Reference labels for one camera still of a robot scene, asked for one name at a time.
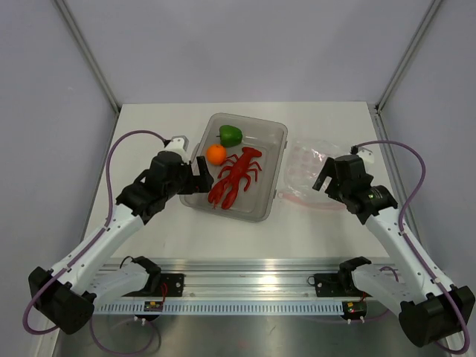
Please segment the clear zip top bag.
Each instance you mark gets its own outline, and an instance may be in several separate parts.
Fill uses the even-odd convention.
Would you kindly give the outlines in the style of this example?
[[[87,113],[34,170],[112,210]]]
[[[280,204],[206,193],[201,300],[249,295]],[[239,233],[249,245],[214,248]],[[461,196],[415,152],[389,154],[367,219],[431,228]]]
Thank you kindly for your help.
[[[284,188],[279,197],[306,208],[343,210],[345,206],[331,200],[326,194],[327,183],[320,191],[313,190],[319,173],[328,157],[344,155],[345,151],[334,143],[317,138],[295,138],[290,143],[289,155],[283,167]]]

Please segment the orange fruit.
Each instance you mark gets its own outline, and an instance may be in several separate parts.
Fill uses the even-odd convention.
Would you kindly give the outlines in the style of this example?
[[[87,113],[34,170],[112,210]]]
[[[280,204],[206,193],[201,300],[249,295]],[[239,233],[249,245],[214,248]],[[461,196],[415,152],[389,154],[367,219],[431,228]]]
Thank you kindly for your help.
[[[214,166],[220,166],[227,158],[227,150],[221,144],[214,144],[208,147],[206,159]]]

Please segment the red toy lobster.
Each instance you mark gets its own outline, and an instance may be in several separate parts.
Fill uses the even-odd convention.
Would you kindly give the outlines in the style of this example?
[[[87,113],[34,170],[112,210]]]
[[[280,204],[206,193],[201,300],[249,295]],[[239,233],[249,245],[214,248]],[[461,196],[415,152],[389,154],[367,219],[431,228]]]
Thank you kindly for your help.
[[[242,179],[246,180],[243,189],[246,192],[251,186],[251,176],[254,173],[254,180],[258,179],[258,172],[262,170],[260,164],[255,158],[260,158],[262,152],[253,147],[243,147],[241,156],[233,154],[225,159],[224,166],[217,178],[218,182],[211,188],[208,193],[208,202],[216,207],[221,204],[221,209],[228,210],[232,207],[239,193],[239,185]]]

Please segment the green bell pepper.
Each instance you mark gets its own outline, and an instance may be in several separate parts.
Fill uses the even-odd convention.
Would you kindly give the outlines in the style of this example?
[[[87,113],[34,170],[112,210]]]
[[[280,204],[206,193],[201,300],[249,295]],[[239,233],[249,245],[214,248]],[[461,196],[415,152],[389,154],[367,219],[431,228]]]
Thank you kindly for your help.
[[[223,147],[235,147],[242,143],[242,131],[231,125],[223,125],[219,128],[217,135],[219,142]]]

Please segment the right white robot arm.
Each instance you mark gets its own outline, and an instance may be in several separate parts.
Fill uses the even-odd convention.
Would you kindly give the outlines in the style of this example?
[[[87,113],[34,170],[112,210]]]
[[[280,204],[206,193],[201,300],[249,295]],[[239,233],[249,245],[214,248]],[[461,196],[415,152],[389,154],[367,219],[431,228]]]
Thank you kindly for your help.
[[[475,305],[468,286],[456,286],[429,257],[402,218],[397,201],[373,177],[358,155],[328,158],[313,185],[345,205],[381,243],[403,279],[384,276],[367,258],[340,264],[338,287],[347,295],[364,292],[377,299],[399,319],[412,344],[423,347],[455,333],[466,334]]]

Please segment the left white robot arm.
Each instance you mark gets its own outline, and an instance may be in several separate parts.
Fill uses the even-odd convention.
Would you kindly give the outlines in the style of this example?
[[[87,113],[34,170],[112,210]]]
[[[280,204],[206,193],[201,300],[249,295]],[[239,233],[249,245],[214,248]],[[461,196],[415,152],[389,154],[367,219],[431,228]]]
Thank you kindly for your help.
[[[143,256],[100,279],[96,273],[171,198],[210,191],[213,177],[205,157],[197,157],[196,163],[197,175],[178,152],[160,151],[150,167],[122,190],[96,234],[50,269],[37,267],[30,273],[28,308],[36,308],[57,329],[72,335],[88,323],[97,307],[132,292],[151,296],[160,290],[161,268]]]

